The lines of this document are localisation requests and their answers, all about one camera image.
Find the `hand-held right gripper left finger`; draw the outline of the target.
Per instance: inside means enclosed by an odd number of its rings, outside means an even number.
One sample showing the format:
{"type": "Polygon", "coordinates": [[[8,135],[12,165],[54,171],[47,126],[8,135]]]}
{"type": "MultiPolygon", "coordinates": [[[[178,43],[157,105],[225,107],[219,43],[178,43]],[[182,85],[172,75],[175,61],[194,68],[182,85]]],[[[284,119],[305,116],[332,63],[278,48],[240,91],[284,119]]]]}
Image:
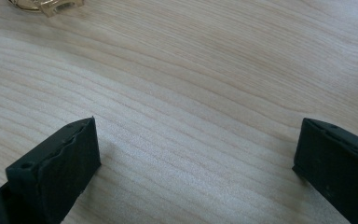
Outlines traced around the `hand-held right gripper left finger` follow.
{"type": "Polygon", "coordinates": [[[65,125],[6,168],[13,224],[60,224],[101,166],[94,118],[65,125]]]}

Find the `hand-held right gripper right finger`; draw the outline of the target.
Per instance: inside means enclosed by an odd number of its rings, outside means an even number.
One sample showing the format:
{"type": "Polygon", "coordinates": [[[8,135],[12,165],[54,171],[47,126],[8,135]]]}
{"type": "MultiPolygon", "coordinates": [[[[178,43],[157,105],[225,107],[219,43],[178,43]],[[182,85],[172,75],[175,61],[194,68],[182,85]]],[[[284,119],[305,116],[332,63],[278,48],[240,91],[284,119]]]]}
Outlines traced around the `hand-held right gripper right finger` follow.
{"type": "Polygon", "coordinates": [[[293,170],[351,224],[358,224],[358,136],[317,119],[302,121],[293,170]]]}

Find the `small clear plastic object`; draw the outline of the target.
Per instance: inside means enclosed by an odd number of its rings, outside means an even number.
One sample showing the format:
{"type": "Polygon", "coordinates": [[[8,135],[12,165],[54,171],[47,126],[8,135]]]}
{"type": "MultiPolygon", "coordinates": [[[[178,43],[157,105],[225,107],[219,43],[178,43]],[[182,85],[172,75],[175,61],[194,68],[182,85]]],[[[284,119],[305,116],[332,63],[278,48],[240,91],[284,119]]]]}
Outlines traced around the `small clear plastic object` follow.
{"type": "Polygon", "coordinates": [[[7,0],[14,7],[27,11],[43,13],[52,17],[66,10],[82,7],[84,0],[7,0]]]}

